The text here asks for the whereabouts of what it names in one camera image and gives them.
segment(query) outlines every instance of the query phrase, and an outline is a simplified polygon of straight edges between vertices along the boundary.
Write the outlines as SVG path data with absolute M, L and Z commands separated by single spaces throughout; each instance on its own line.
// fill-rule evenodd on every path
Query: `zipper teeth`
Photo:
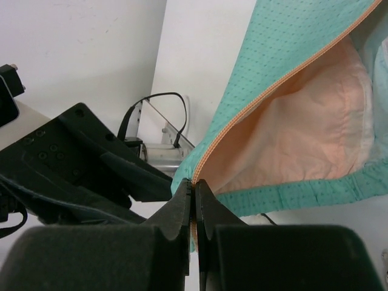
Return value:
M 207 148 L 205 154 L 199 161 L 198 165 L 195 168 L 192 183 L 195 184 L 198 181 L 199 173 L 201 172 L 204 164 L 206 163 L 209 156 L 214 151 L 215 147 L 219 144 L 220 140 L 226 135 L 226 133 L 251 109 L 253 109 L 257 104 L 259 104 L 262 100 L 264 100 L 266 97 L 268 97 L 277 87 L 279 87 L 282 83 L 286 82 L 289 78 L 291 78 L 293 75 L 298 73 L 300 70 L 307 67 L 309 64 L 311 64 L 313 61 L 318 59 L 320 56 L 325 54 L 328 50 L 330 50 L 334 45 L 340 42 L 345 36 L 347 36 L 355 27 L 357 27 L 365 18 L 368 17 L 369 14 L 371 14 L 372 11 L 380 4 L 382 0 L 376 0 L 369 8 L 355 21 L 350 25 L 345 31 L 343 31 L 339 36 L 337 36 L 332 42 L 327 44 L 325 47 L 323 47 L 320 51 L 315 53 L 313 56 L 311 56 L 309 59 L 304 61 L 302 64 L 294 68 L 291 72 L 284 75 L 281 79 L 279 79 L 277 82 L 273 83 L 270 87 L 268 87 L 262 94 L 260 94 L 258 97 L 256 97 L 254 100 L 252 100 L 247 106 L 245 106 L 235 117 L 232 118 L 231 121 L 220 131 L 220 133 L 216 136 L 216 138 L 212 141 L 212 143 Z

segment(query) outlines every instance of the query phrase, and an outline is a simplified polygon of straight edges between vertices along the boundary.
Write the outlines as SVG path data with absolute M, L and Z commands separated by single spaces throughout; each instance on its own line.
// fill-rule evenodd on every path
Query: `screw hole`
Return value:
M 58 146 L 56 144 L 52 144 L 52 145 L 50 145 L 50 150 L 52 152 L 56 152 L 58 150 Z
M 77 109 L 77 110 L 75 110 L 75 115 L 78 117 L 84 117 L 85 113 L 82 109 Z
M 59 159 L 59 160 L 62 160 L 62 159 L 65 158 L 65 154 L 63 154 L 63 153 L 57 153 L 57 154 L 56 154 L 56 158 Z
M 46 152 L 40 152 L 38 154 L 39 159 L 47 159 L 47 153 Z
M 114 141 L 115 135 L 112 133 L 108 133 L 107 135 L 105 135 L 105 138 L 107 139 L 107 141 Z

